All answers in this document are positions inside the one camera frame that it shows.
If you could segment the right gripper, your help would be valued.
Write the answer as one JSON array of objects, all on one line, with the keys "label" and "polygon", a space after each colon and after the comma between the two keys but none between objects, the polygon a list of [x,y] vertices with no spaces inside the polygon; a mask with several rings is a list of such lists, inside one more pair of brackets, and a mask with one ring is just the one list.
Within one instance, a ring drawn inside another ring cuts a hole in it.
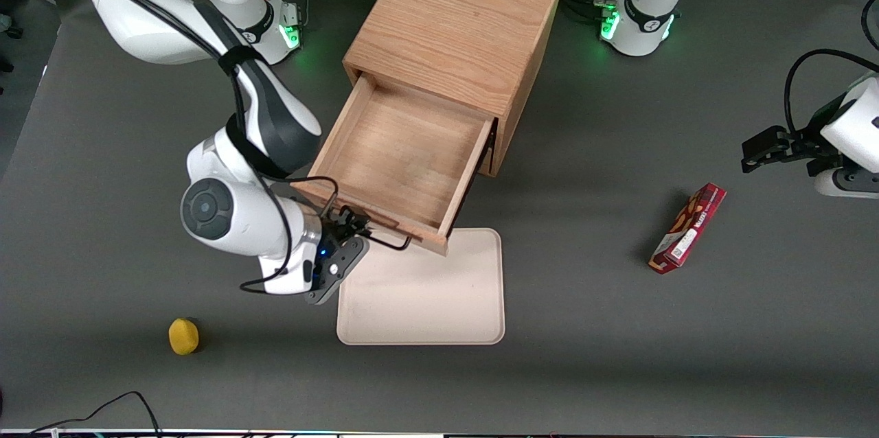
[{"label": "right gripper", "polygon": [[307,304],[320,306],[329,300],[360,263],[369,250],[367,239],[372,238],[368,225],[367,216],[359,216],[348,206],[332,218],[333,238],[349,239],[343,244],[332,238],[321,239],[312,269],[312,285],[305,294]]}]

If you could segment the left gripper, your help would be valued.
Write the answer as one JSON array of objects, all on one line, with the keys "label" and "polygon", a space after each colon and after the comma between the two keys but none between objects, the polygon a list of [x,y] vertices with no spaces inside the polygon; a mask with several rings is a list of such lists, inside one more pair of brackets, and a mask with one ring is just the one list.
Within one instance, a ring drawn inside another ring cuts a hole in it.
[{"label": "left gripper", "polygon": [[810,154],[793,153],[795,134],[783,126],[769,128],[743,143],[743,173],[772,163],[810,159],[807,165],[820,194],[877,198],[877,99],[834,98],[799,131]]}]

